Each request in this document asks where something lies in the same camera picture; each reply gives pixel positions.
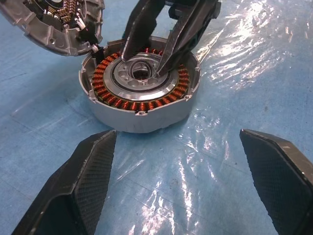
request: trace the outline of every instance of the electric motor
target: electric motor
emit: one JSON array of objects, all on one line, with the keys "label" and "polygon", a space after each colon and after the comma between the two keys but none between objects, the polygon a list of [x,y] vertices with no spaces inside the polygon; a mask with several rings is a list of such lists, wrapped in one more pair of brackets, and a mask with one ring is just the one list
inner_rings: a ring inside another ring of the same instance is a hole
[{"label": "electric motor", "polygon": [[99,64],[87,56],[79,80],[100,121],[118,131],[148,133],[190,113],[200,81],[198,61],[188,53],[179,67],[158,77],[165,44],[166,39],[151,37],[126,63],[119,55],[123,40],[108,43]]}]

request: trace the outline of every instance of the copper winding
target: copper winding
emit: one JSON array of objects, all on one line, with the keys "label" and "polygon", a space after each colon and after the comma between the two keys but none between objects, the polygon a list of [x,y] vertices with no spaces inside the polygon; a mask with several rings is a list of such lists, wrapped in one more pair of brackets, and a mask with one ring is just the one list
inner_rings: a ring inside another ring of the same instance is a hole
[{"label": "copper winding", "polygon": [[98,89],[100,89],[100,88],[104,88],[104,85],[103,85],[103,84],[97,84],[97,85],[94,85],[94,86],[93,86],[93,89],[94,89],[94,90],[98,90]]},{"label": "copper winding", "polygon": [[168,95],[168,98],[170,99],[170,101],[172,101],[172,102],[174,102],[174,101],[176,101],[177,100],[177,97],[176,96],[174,96],[174,95],[172,95],[172,94],[169,94]]},{"label": "copper winding", "polygon": [[137,110],[137,103],[134,102],[132,105],[131,105],[131,110],[133,111],[136,111]]},{"label": "copper winding", "polygon": [[95,84],[103,84],[103,80],[102,79],[99,79],[99,78],[97,78],[97,79],[94,79],[93,81],[92,81],[92,84],[93,85],[95,85]]},{"label": "copper winding", "polygon": [[146,105],[145,105],[144,102],[141,102],[141,103],[140,103],[139,110],[140,110],[140,111],[146,111]]},{"label": "copper winding", "polygon": [[101,64],[104,65],[104,66],[108,66],[108,65],[110,64],[110,62],[104,59],[104,60],[101,62]]},{"label": "copper winding", "polygon": [[107,68],[107,65],[102,65],[102,64],[98,65],[97,67],[97,69],[101,69],[101,70],[106,70],[106,68]]},{"label": "copper winding", "polygon": [[162,101],[164,102],[164,104],[169,104],[169,103],[171,103],[167,98],[162,98]]},{"label": "copper winding", "polygon": [[186,92],[187,88],[186,87],[180,87],[179,85],[175,88],[175,90],[180,91],[180,92]]},{"label": "copper winding", "polygon": [[180,92],[180,91],[177,91],[177,90],[173,91],[172,94],[176,95],[178,98],[181,98],[184,95],[183,92]]},{"label": "copper winding", "polygon": [[187,69],[186,69],[186,68],[182,68],[182,69],[179,69],[178,72],[179,72],[179,73],[181,73],[181,72],[187,72]]},{"label": "copper winding", "polygon": [[94,74],[93,75],[93,79],[102,79],[103,78],[103,74]]},{"label": "copper winding", "polygon": [[125,103],[122,106],[122,109],[127,109],[129,106],[129,101],[125,101]]},{"label": "copper winding", "polygon": [[188,87],[189,86],[188,82],[179,82],[178,85],[179,86],[184,86],[184,87]]},{"label": "copper winding", "polygon": [[94,73],[104,74],[104,70],[96,69],[96,70],[94,71]]},{"label": "copper winding", "polygon": [[149,110],[152,110],[155,108],[153,102],[148,102]]},{"label": "copper winding", "polygon": [[113,62],[114,61],[114,58],[108,56],[107,58],[105,58],[105,60],[109,61],[109,62]]},{"label": "copper winding", "polygon": [[180,72],[179,76],[184,77],[184,76],[189,76],[189,74],[187,72]]},{"label": "copper winding", "polygon": [[119,108],[119,106],[121,106],[121,104],[122,104],[122,100],[121,99],[118,99],[114,104],[113,104],[113,106],[115,106],[116,108]]},{"label": "copper winding", "polygon": [[[158,51],[156,49],[144,48],[143,50],[146,53],[154,53],[158,55],[162,55],[163,51]],[[171,102],[177,101],[183,97],[186,93],[188,86],[189,86],[189,73],[188,69],[184,65],[180,65],[178,72],[179,72],[179,83],[175,87],[174,91],[171,92],[166,97],[163,97],[159,100],[152,100],[146,102],[131,102],[127,100],[122,100],[115,95],[108,92],[104,83],[103,83],[103,74],[107,66],[117,59],[120,56],[119,53],[113,53],[110,56],[107,56],[95,69],[93,75],[93,89],[95,90],[95,94],[99,97],[100,100],[103,102],[112,105],[116,108],[123,109],[123,110],[132,110],[135,112],[138,111],[148,111],[153,110],[156,107],[161,107],[165,104],[169,104]]]},{"label": "copper winding", "polygon": [[163,104],[161,103],[161,101],[160,100],[156,100],[156,106],[157,107],[161,107]]},{"label": "copper winding", "polygon": [[105,93],[105,94],[103,94],[103,95],[101,95],[100,97],[101,97],[101,99],[103,100],[103,101],[105,101],[105,100],[107,100],[107,98],[109,98],[109,97],[111,97],[112,95],[108,92],[108,93]]},{"label": "copper winding", "polygon": [[114,103],[114,101],[115,101],[116,99],[117,99],[117,98],[112,95],[110,98],[107,99],[107,102],[108,102],[109,105],[111,105],[111,104]]},{"label": "copper winding", "polygon": [[107,92],[107,91],[108,91],[107,89],[102,88],[102,89],[97,90],[97,91],[96,91],[96,94],[97,94],[97,95],[102,95],[102,94],[104,94],[104,93]]},{"label": "copper winding", "polygon": [[189,77],[180,77],[179,81],[180,82],[188,82],[189,81]]},{"label": "copper winding", "polygon": [[119,57],[119,53],[113,53],[111,57],[113,57],[114,59],[117,59]]}]

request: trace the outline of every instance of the aluminum housing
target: aluminum housing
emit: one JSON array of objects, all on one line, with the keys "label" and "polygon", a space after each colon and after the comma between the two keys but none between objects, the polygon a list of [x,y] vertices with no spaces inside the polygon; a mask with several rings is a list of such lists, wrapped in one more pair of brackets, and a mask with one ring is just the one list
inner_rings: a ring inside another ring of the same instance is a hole
[{"label": "aluminum housing", "polygon": [[[102,11],[105,8],[103,0],[84,0],[84,21],[95,23],[95,34],[102,41]],[[25,32],[25,36],[37,45],[60,55],[84,55],[91,51],[89,42],[77,40],[79,29],[65,29],[62,32],[53,26],[40,21],[34,12],[29,10],[22,0],[1,0],[0,12],[8,21],[17,25]]]},{"label": "aluminum housing", "polygon": [[[123,42],[123,40],[119,40],[108,43],[104,50],[105,57],[120,51]],[[161,49],[164,48],[165,44],[166,39],[150,38],[152,48]],[[187,95],[180,100],[155,108],[147,113],[121,110],[98,101],[90,84],[97,64],[90,54],[83,61],[82,70],[79,72],[79,82],[86,98],[88,98],[92,112],[101,122],[117,131],[149,133],[183,120],[192,109],[199,87],[200,69],[197,59],[191,52],[186,55],[184,61],[190,75],[190,87]]]}]

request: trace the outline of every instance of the circuit board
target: circuit board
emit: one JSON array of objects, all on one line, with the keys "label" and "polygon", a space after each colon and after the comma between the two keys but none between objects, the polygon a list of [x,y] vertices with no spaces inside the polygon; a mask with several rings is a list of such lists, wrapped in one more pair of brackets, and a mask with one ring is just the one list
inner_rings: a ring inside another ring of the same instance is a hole
[{"label": "circuit board", "polygon": [[76,20],[82,16],[83,3],[84,0],[24,0],[24,5],[39,20],[59,31],[77,27]]}]

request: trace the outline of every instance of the transparent plastic wrap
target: transparent plastic wrap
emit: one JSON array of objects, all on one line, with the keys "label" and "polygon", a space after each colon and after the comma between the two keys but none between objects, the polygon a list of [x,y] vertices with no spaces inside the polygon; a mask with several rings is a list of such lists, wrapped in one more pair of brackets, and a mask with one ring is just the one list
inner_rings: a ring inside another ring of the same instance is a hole
[{"label": "transparent plastic wrap", "polygon": [[[121,38],[136,3],[106,1],[104,44]],[[118,133],[96,235],[277,234],[239,132],[283,137],[313,161],[312,7],[309,0],[223,1],[193,51],[202,76],[189,117],[146,135]],[[81,58],[51,55],[0,22],[0,229],[7,235],[77,144],[109,127],[84,99]],[[174,23],[163,11],[153,35],[166,37]]]}]

